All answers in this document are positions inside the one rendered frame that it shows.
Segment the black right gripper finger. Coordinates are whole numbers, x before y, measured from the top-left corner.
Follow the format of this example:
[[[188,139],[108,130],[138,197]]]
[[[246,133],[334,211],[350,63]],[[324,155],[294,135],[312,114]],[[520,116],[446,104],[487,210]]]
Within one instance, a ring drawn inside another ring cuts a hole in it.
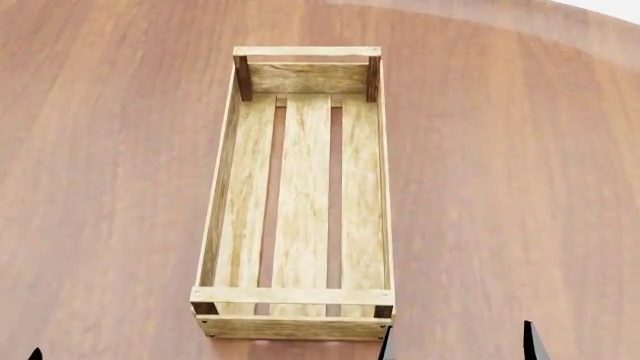
[[[382,338],[381,347],[377,360],[395,360],[392,347],[392,329],[393,326],[387,326],[384,337]]]
[[[534,323],[530,320],[523,323],[523,353],[524,360],[551,360]]]

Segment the slatted light wooden crate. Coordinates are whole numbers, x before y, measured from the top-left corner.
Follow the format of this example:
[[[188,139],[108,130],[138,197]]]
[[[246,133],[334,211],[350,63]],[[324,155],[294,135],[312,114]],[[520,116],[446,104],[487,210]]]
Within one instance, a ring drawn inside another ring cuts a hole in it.
[[[190,303],[211,338],[381,341],[395,316],[382,51],[236,47]]]

